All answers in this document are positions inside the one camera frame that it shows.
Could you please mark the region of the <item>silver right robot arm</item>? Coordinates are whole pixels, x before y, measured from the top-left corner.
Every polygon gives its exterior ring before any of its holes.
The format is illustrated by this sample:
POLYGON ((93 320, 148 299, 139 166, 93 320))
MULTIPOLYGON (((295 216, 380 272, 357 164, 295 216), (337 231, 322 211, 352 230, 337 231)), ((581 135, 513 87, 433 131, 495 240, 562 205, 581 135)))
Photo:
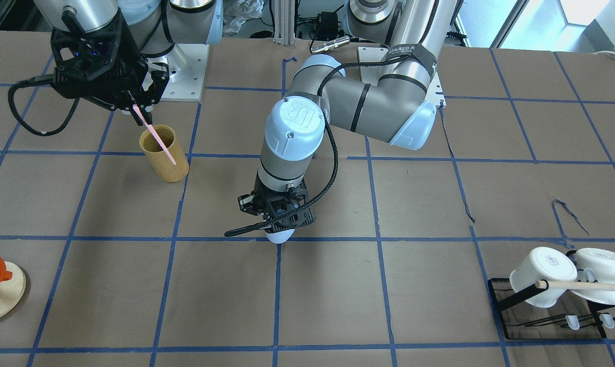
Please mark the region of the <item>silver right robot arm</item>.
POLYGON ((53 26, 52 86, 109 111, 200 101, 222 1, 37 1, 53 26))

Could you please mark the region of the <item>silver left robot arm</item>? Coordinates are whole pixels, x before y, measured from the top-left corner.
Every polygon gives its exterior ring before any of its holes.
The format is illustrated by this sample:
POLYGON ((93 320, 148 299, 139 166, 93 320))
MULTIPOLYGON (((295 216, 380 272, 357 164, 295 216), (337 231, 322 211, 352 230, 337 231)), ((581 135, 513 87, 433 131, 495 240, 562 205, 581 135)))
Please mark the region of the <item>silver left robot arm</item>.
POLYGON ((345 64, 307 58, 268 116, 254 189, 238 198, 240 211, 262 221, 227 237, 259 229, 288 237, 314 223, 311 207, 338 173, 332 127, 406 149, 428 139, 436 107, 426 95, 456 2, 348 1, 345 9, 346 31, 385 45, 386 54, 345 64))

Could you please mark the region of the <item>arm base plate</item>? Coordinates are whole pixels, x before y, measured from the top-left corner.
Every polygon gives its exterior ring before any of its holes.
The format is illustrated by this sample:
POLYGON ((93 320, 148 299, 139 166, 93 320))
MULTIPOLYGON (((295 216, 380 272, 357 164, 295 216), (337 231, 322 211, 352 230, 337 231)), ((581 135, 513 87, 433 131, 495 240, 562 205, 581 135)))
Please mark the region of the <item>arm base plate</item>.
MULTIPOLYGON (((386 56, 388 49, 386 47, 370 47, 360 46, 358 47, 358 61, 359 62, 375 62, 381 61, 386 56)), ((363 67, 360 69, 361 81, 377 86, 379 77, 382 76, 379 67, 363 67)), ((426 100, 435 104, 438 109, 445 109, 447 102, 443 88, 441 87, 440 77, 438 73, 435 73, 432 81, 429 84, 428 92, 426 94, 426 100)))
POLYGON ((162 101, 200 102, 207 71, 210 45, 176 44, 167 55, 149 58, 151 63, 166 63, 169 77, 162 101))

